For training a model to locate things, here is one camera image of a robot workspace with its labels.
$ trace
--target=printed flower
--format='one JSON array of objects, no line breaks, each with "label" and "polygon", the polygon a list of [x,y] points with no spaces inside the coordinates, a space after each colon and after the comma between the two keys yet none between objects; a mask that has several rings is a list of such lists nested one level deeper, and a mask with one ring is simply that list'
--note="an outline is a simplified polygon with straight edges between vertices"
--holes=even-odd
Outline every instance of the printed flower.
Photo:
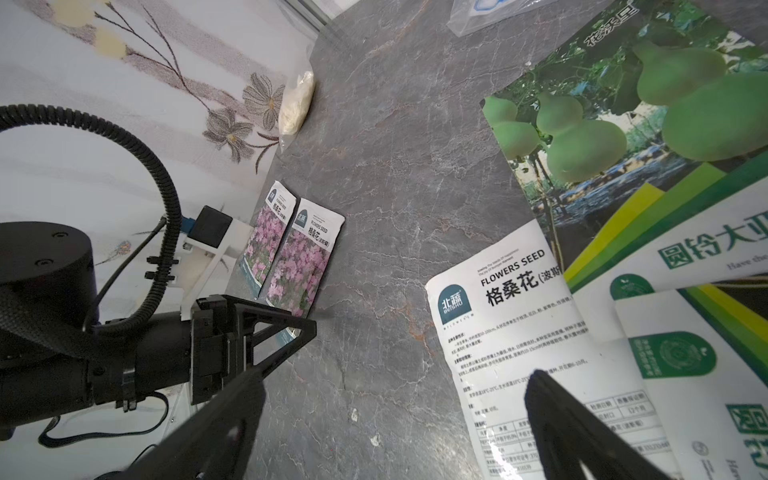
[{"label": "printed flower", "polygon": [[208,130],[203,136],[216,144],[219,150],[227,144],[232,150],[232,161],[236,164],[245,158],[250,160],[253,156],[253,148],[243,140],[253,131],[253,124],[244,121],[235,121],[235,112],[231,108],[212,110],[206,120]]},{"label": "printed flower", "polygon": [[272,81],[262,75],[251,74],[250,83],[243,90],[243,101],[245,108],[254,115],[261,115],[261,121],[265,130],[275,128],[277,114],[280,112],[280,105],[283,104],[283,90],[285,85],[280,85],[275,91],[272,90]]},{"label": "printed flower", "polygon": [[94,17],[90,2],[85,0],[55,0],[51,9],[54,22],[68,27],[84,27]]},{"label": "printed flower", "polygon": [[315,300],[330,252],[291,229],[276,261],[267,299],[276,307],[302,316]]},{"label": "printed flower", "polygon": [[125,42],[109,28],[96,27],[94,48],[96,52],[118,60],[127,54]]},{"label": "printed flower", "polygon": [[123,240],[112,250],[109,255],[107,256],[106,260],[102,260],[99,263],[96,263],[95,266],[99,266],[106,262],[111,262],[115,258],[119,257],[120,255],[128,255],[131,252],[131,242],[128,240]]},{"label": "printed flower", "polygon": [[285,224],[266,204],[259,210],[256,228],[248,242],[246,262],[250,266],[253,278],[263,284],[266,273],[275,258],[277,246],[285,231]]}]

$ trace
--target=plastic bag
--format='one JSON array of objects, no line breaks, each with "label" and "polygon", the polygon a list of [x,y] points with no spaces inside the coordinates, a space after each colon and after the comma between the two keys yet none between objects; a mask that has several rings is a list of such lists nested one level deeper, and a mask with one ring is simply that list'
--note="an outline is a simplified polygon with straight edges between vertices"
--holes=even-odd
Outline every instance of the plastic bag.
[{"label": "plastic bag", "polygon": [[315,74],[305,70],[298,74],[295,84],[286,85],[283,93],[283,105],[277,117],[277,128],[280,132],[280,151],[285,151],[299,133],[307,111],[312,103],[315,91]]},{"label": "plastic bag", "polygon": [[556,0],[453,0],[448,28],[456,36],[494,24],[514,15],[543,7]]}]

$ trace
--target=yellow stripe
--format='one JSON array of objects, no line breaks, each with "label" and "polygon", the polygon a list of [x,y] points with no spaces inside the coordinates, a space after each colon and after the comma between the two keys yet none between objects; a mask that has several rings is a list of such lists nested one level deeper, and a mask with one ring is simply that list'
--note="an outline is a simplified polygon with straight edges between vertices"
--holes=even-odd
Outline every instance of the yellow stripe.
[{"label": "yellow stripe", "polygon": [[565,271],[565,281],[575,277],[582,268],[587,266],[616,236],[630,223],[650,207],[656,200],[660,199],[664,192],[651,184],[643,184],[637,189],[631,197],[624,202],[624,205],[616,210],[611,218],[605,222],[594,239],[579,254],[574,262]]},{"label": "yellow stripe", "polygon": [[746,308],[733,297],[714,285],[702,285],[698,288],[713,302],[717,303],[723,307],[725,311],[733,315],[733,318],[738,319],[750,332],[754,333],[765,343],[768,343],[768,320]]}]

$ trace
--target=black cable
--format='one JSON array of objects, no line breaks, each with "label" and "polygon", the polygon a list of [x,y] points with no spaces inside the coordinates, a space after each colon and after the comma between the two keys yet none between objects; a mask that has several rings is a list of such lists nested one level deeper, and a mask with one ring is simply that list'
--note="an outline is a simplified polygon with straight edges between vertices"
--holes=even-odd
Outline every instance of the black cable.
[{"label": "black cable", "polygon": [[144,302],[127,319],[105,325],[94,326],[94,332],[101,335],[122,336],[134,328],[144,325],[157,310],[168,285],[170,269],[173,266],[176,242],[181,231],[181,206],[174,182],[157,155],[141,140],[117,125],[78,110],[54,107],[52,105],[7,105],[0,107],[0,131],[22,125],[53,124],[75,127],[106,137],[131,152],[149,171],[165,207],[167,228],[161,244],[160,261],[152,285]]},{"label": "black cable", "polygon": [[152,396],[156,399],[160,399],[163,401],[163,403],[165,403],[165,411],[163,412],[163,418],[161,418],[160,421],[150,429],[142,430],[140,432],[125,432],[125,433],[103,433],[103,432],[81,433],[80,435],[73,435],[71,437],[53,439],[48,436],[48,432],[50,432],[61,421],[61,415],[59,415],[51,419],[51,421],[48,423],[48,426],[45,427],[45,430],[43,430],[43,433],[41,433],[40,436],[38,437],[38,443],[49,449],[58,449],[60,447],[72,445],[73,443],[82,442],[83,440],[113,439],[115,437],[125,437],[125,436],[131,436],[131,435],[146,435],[149,432],[154,431],[155,429],[157,429],[157,427],[163,424],[166,417],[168,417],[168,411],[170,410],[170,405],[168,405],[168,398],[162,393],[152,392],[152,393],[148,393],[147,396]]},{"label": "black cable", "polygon": [[144,453],[146,453],[146,452],[147,452],[147,450],[151,449],[152,447],[157,447],[157,444],[156,444],[156,443],[151,443],[151,444],[147,445],[147,448],[145,448],[144,450],[142,450],[142,451],[141,451],[141,453],[140,453],[140,454],[138,454],[138,455],[136,456],[136,458],[134,458],[134,461],[132,461],[132,462],[131,462],[131,465],[133,465],[134,463],[138,462],[138,460],[141,458],[141,456],[142,456]]},{"label": "black cable", "polygon": [[46,305],[20,301],[9,286],[0,287],[0,329],[76,359],[111,358],[127,343],[75,328]]},{"label": "black cable", "polygon": [[141,252],[144,247],[147,246],[148,243],[157,235],[160,230],[165,227],[166,223],[165,217],[162,217],[159,222],[157,222],[157,226],[152,230],[149,235],[147,235],[147,238],[144,239],[143,242],[141,242],[141,245],[136,247],[136,249],[131,252],[131,255],[128,256],[125,260],[123,260],[123,263],[118,267],[117,270],[112,273],[112,276],[109,277],[109,280],[104,284],[104,286],[99,290],[98,295],[96,298],[94,298],[94,301],[91,303],[91,308],[88,309],[88,314],[85,316],[85,320],[83,320],[83,331],[86,333],[89,333],[91,331],[91,325],[93,324],[93,319],[96,316],[96,312],[98,311],[98,305],[101,303],[102,299],[104,299],[104,295],[107,294],[107,291],[109,291],[109,288],[112,286],[112,283],[114,283],[115,280],[118,279],[121,273],[123,273],[123,270],[125,270],[125,267],[128,266],[128,264],[136,258],[136,256]]},{"label": "black cable", "polygon": [[111,480],[112,478],[117,477],[122,473],[121,470],[114,470],[112,472],[102,473],[98,477],[94,478],[94,480]]}]

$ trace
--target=green and white package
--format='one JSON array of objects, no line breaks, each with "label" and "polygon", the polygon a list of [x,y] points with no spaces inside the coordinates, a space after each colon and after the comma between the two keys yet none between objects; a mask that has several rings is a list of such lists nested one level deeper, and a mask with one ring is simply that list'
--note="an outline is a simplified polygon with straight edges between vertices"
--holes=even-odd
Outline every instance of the green and white package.
[{"label": "green and white package", "polygon": [[616,302],[685,478],[768,478],[768,308],[755,291],[706,285]]},{"label": "green and white package", "polygon": [[624,337],[612,290],[641,280],[645,293],[737,279],[768,270],[768,153],[704,189],[690,174],[648,207],[568,281],[598,341]]}]

